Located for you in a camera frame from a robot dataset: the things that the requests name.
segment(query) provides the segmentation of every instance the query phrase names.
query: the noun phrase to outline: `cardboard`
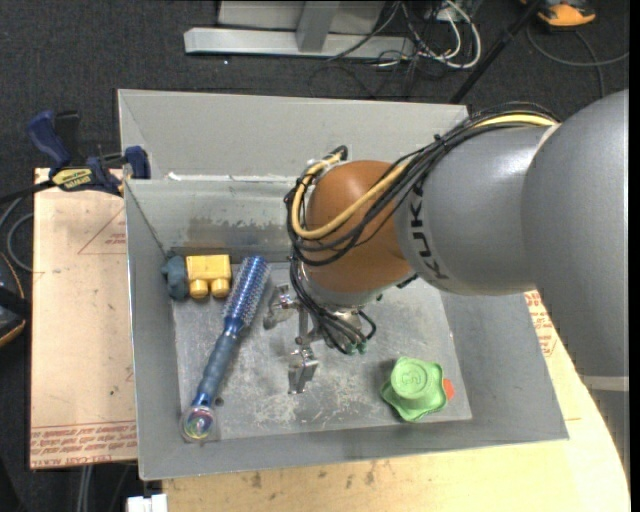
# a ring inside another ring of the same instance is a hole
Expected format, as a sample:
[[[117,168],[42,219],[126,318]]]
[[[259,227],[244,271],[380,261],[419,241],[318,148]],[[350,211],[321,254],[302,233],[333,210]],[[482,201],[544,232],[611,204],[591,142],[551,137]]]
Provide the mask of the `cardboard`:
[[[32,469],[136,458],[124,202],[35,195]]]

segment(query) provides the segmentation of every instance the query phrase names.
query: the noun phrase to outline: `black carpet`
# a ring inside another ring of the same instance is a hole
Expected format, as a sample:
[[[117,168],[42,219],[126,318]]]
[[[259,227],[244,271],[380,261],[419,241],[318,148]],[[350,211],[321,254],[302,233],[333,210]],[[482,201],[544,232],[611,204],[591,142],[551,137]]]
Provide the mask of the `black carpet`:
[[[409,3],[419,10],[419,2]],[[573,32],[549,34],[538,23],[530,27],[532,37],[548,52],[572,61],[589,62],[591,52],[608,60],[628,51],[630,1],[592,4],[598,17],[579,30],[583,39]],[[522,12],[516,0],[482,2],[475,21],[484,48]],[[405,68],[380,71],[348,60],[320,68],[322,61],[310,58],[186,56],[183,33],[212,25],[214,13],[215,2],[0,0],[0,195],[29,186],[32,169],[50,163],[25,133],[28,121],[42,110],[80,112],[85,154],[95,154],[98,144],[105,153],[119,151],[114,98],[120,88],[446,103],[469,76],[434,64],[421,65],[412,77]],[[387,31],[403,30],[402,23],[393,23]],[[570,67],[534,50],[522,31],[462,102],[479,109],[532,101],[562,120],[603,92],[628,87],[628,58],[600,71]],[[32,206],[31,199],[23,201],[2,227],[0,251],[5,252],[12,221]],[[17,233],[14,246],[30,261],[29,225]],[[30,295],[30,275],[19,274]],[[29,346],[27,329],[0,349],[0,511],[75,510],[81,469],[28,469]],[[108,509],[123,474],[123,496],[144,492],[129,467],[99,466],[91,480],[90,510]]]

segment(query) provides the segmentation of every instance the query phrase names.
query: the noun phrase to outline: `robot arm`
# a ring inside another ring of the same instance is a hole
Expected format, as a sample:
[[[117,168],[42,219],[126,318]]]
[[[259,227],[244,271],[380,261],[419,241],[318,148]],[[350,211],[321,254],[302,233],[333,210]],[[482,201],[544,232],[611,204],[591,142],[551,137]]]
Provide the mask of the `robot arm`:
[[[561,125],[493,113],[408,160],[314,175],[305,215],[288,202],[303,290],[339,312],[414,274],[459,294],[537,288],[602,408],[598,389],[628,390],[628,104]]]

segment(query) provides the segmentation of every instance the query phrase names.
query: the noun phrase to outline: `brush bristle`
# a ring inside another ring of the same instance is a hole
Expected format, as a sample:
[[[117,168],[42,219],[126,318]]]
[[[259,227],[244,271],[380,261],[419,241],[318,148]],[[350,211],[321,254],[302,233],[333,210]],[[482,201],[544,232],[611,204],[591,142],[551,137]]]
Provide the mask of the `brush bristle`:
[[[258,308],[270,273],[271,268],[262,256],[245,258],[225,303],[224,318],[240,320],[244,325],[249,325]]]

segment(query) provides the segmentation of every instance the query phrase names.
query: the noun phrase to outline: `green lid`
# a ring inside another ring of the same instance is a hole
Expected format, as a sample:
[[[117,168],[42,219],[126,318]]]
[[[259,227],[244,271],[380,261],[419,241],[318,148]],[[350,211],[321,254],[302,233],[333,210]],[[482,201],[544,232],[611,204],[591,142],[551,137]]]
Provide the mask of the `green lid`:
[[[409,357],[398,359],[380,394],[406,421],[418,421],[447,404],[442,367]]]

